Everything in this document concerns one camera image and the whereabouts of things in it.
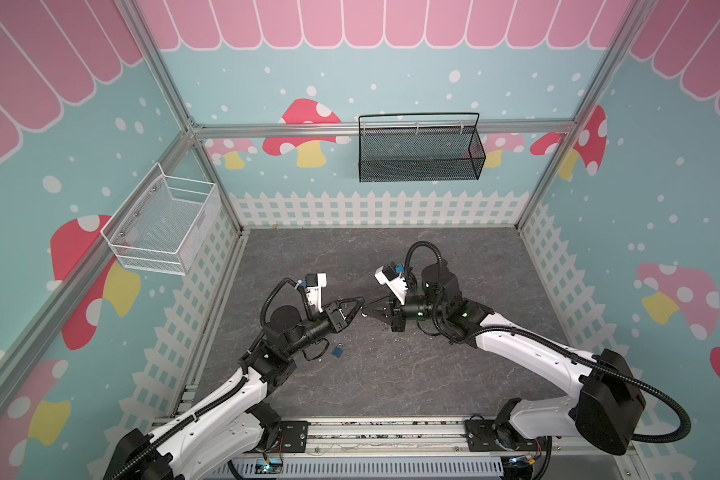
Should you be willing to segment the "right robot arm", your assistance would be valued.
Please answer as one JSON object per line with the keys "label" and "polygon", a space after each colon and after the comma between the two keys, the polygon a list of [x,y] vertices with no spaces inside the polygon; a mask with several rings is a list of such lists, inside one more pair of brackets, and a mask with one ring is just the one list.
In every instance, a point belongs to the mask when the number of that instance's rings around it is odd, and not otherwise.
{"label": "right robot arm", "polygon": [[[437,301],[431,295],[395,295],[362,310],[395,332],[411,323],[431,321],[436,334],[452,344],[499,355],[545,378],[563,391],[546,400],[508,400],[491,431],[500,448],[513,451],[546,437],[580,437],[597,449],[623,455],[631,442],[666,444],[687,437],[692,421],[685,409],[659,389],[636,379],[619,353],[574,349],[509,321],[488,306],[464,298]],[[645,434],[637,425],[647,397],[668,406],[678,426],[667,433]]]}

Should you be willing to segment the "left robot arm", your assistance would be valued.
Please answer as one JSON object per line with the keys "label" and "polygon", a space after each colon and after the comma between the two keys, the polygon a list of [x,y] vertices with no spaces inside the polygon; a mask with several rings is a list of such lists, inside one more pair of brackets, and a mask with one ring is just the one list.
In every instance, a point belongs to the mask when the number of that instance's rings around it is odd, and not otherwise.
{"label": "left robot arm", "polygon": [[238,454],[265,445],[280,416],[265,399],[296,368],[296,355],[346,329],[362,297],[330,302],[316,311],[292,305],[260,311],[260,333],[220,387],[148,434],[125,434],[105,471],[107,479],[202,479]]}

